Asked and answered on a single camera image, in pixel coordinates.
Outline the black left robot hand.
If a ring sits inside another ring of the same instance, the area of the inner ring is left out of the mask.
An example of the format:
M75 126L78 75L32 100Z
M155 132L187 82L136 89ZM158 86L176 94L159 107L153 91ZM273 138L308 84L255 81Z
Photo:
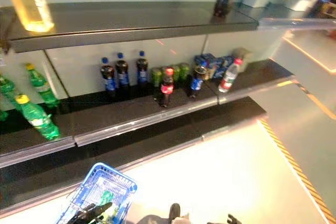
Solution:
M89 204L84 209L77 211L68 223L90 223L101 216L108 208L112 206L112 202L103 205Z

